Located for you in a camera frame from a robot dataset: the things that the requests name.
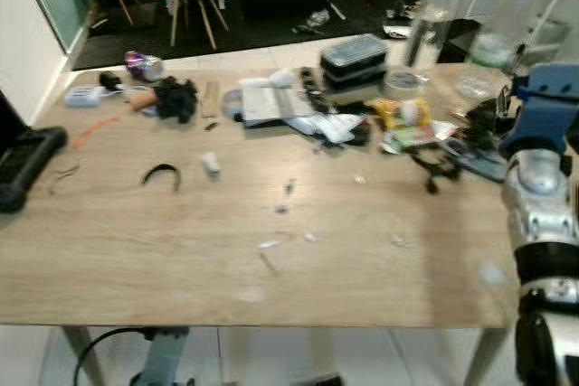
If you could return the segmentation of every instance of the black floor mat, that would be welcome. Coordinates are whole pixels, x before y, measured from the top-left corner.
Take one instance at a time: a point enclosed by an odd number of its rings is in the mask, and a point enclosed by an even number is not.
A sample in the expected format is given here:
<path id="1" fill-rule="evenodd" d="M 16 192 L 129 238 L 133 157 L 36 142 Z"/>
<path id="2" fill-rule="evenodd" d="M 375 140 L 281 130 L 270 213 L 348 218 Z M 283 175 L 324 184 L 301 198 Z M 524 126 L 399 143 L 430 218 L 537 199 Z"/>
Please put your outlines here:
<path id="1" fill-rule="evenodd" d="M 374 0 L 371 6 L 367 5 L 365 0 L 332 1 L 347 19 L 341 20 L 328 8 L 331 19 L 320 28 L 320 31 L 324 33 L 323 35 L 295 34 L 291 31 L 291 27 L 303 23 L 311 11 L 291 15 L 250 17 L 244 16 L 240 0 L 228 0 L 225 11 L 222 11 L 230 28 L 230 32 L 226 32 L 213 8 L 206 2 L 205 7 L 217 45 L 217 51 L 214 51 L 204 29 L 199 5 L 195 2 L 192 2 L 189 8 L 189 30 L 185 29 L 182 9 L 176 32 L 176 46 L 170 47 L 171 18 L 167 13 L 164 0 L 157 0 L 157 17 L 152 26 L 137 25 L 135 28 L 131 28 L 128 23 L 125 23 L 126 18 L 123 14 L 119 14 L 119 11 L 110 14 L 110 33 L 91 36 L 73 69 L 85 70 L 118 65 L 123 62 L 124 54 L 129 50 L 153 54 L 167 60 L 215 52 L 235 52 L 335 38 L 358 33 L 375 33 L 384 36 L 382 23 L 385 10 L 393 7 L 396 0 Z M 108 0 L 108 2 L 114 5 L 116 0 Z"/>

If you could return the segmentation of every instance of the wooden table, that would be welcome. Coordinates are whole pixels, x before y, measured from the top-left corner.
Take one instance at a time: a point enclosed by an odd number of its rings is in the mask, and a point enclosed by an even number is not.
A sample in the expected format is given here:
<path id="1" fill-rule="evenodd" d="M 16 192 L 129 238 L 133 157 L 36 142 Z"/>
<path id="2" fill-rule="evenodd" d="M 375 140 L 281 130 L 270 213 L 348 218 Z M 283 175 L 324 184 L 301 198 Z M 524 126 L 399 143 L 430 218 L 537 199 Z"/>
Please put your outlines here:
<path id="1" fill-rule="evenodd" d="M 435 118 L 458 104 L 457 66 L 437 66 L 427 98 Z M 174 71 L 220 94 L 268 71 Z M 97 83 L 85 72 L 72 84 Z M 464 174 L 425 192 L 425 171 L 373 143 L 315 154 L 290 127 L 248 130 L 199 114 L 179 125 L 128 113 L 123 98 L 98 108 L 57 102 L 42 126 L 71 141 L 44 170 L 25 209 L 0 217 L 0 323 L 32 325 L 268 325 L 508 327 L 517 281 L 500 187 Z M 210 180 L 199 156 L 222 168 Z M 49 187 L 55 171 L 77 174 Z M 140 184 L 152 166 L 170 174 Z M 357 184 L 362 175 L 366 184 Z M 284 185 L 295 178 L 291 196 Z M 287 213 L 275 212 L 285 204 Z M 307 242 L 311 232 L 317 242 Z M 266 252 L 258 245 L 277 240 Z M 481 278 L 489 265 L 507 281 Z"/>

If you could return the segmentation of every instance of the water bottle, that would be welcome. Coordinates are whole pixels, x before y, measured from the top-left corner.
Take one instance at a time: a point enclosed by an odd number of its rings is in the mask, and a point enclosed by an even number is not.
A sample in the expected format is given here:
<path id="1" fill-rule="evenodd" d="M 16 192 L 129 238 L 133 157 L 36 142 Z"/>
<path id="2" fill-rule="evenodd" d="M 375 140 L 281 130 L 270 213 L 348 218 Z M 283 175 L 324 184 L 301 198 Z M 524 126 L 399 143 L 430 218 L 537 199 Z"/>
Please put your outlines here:
<path id="1" fill-rule="evenodd" d="M 478 103 L 496 97 L 496 74 L 513 65 L 542 4 L 543 0 L 499 0 L 470 47 L 469 65 L 459 77 L 457 88 L 466 99 Z"/>
<path id="2" fill-rule="evenodd" d="M 436 63 L 458 4 L 459 0 L 421 0 L 404 53 L 407 67 L 428 70 Z"/>

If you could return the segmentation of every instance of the floor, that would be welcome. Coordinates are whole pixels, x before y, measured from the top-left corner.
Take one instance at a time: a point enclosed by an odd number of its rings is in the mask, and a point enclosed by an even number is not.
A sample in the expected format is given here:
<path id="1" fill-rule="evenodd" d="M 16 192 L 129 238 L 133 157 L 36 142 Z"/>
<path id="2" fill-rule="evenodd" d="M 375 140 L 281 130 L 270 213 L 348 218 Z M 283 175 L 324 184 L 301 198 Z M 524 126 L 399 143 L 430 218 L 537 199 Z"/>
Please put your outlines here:
<path id="1" fill-rule="evenodd" d="M 227 55 L 166 62 L 166 69 L 205 70 L 316 66 L 324 40 Z M 404 45 L 391 45 L 388 60 L 399 64 Z M 76 72 L 67 73 L 70 83 Z M 106 328 L 91 328 L 94 336 Z M 177 379 L 195 377 L 201 386 L 237 381 L 250 386 L 284 386 L 339 372 L 348 386 L 459 385 L 478 340 L 478 329 L 303 329 L 193 328 Z M 518 384 L 510 336 L 483 384 Z M 128 385 L 143 365 L 147 342 L 122 335 L 103 342 L 97 353 L 110 385 Z M 70 384 L 75 360 L 58 327 L 0 326 L 0 386 Z M 88 384 L 83 379 L 81 385 Z"/>

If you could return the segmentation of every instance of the cable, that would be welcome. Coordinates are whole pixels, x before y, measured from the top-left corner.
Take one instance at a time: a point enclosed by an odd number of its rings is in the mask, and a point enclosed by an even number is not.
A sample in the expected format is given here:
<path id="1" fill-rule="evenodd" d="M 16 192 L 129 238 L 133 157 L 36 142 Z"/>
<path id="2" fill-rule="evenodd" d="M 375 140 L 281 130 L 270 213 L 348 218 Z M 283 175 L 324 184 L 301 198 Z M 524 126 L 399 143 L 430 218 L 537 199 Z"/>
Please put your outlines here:
<path id="1" fill-rule="evenodd" d="M 81 355 L 79 356 L 79 360 L 76 362 L 76 366 L 74 367 L 74 374 L 72 376 L 72 386 L 79 386 L 79 371 L 81 370 L 82 363 L 86 359 L 87 355 L 90 353 L 92 348 L 98 344 L 100 341 L 107 339 L 108 337 L 114 334 L 126 334 L 129 332 L 137 332 L 140 334 L 146 334 L 149 332 L 150 328 L 143 328 L 143 327 L 121 327 L 120 329 L 111 330 L 105 334 L 102 334 L 97 339 L 92 341 L 89 345 L 86 346 L 84 350 L 82 350 Z"/>

